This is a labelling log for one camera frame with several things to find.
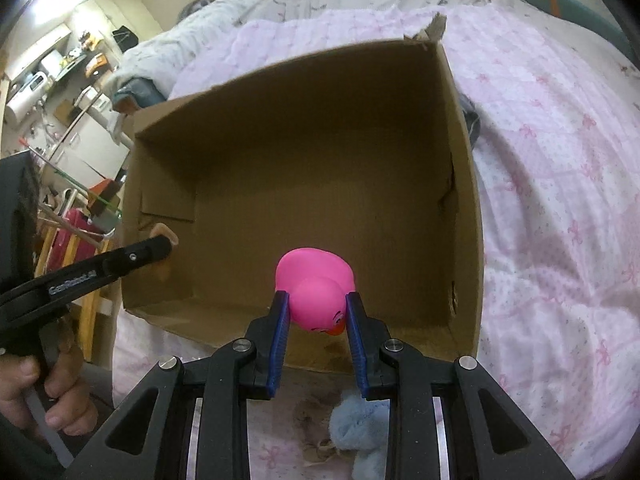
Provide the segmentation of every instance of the open cardboard box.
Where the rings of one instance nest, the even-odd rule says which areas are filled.
[[[123,280],[148,322],[222,346],[264,316],[280,257],[353,268],[367,313],[424,354],[476,354],[482,237],[462,112],[439,44],[358,44],[270,66],[137,113],[127,244],[156,222],[172,272]],[[292,326],[286,364],[349,372],[346,334]]]

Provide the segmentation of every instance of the triangular cutout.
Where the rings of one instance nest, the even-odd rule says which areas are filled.
[[[478,390],[478,396],[495,453],[505,454],[529,445],[525,434],[489,391]]]
[[[142,453],[157,398],[157,388],[149,389],[142,394],[127,416],[107,437],[107,446],[132,455]]]

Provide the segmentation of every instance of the teal mat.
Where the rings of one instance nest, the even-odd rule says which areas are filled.
[[[583,5],[578,0],[525,0],[528,4],[562,18],[581,27],[592,30],[600,37],[613,44],[627,59],[633,61],[634,53],[625,33],[609,20],[600,16],[594,10]]]

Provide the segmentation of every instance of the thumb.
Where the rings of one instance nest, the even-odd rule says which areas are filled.
[[[0,356],[0,400],[14,400],[38,380],[40,367],[34,357]]]

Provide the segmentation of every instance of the human hand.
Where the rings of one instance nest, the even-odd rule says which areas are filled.
[[[74,343],[73,333],[60,320],[60,355],[44,388],[58,402],[46,414],[47,425],[71,436],[89,433],[96,425],[98,411],[90,399],[89,386],[80,377],[84,362],[82,351]],[[36,434],[36,423],[22,393],[40,376],[40,366],[33,357],[0,356],[0,413],[21,430]]]

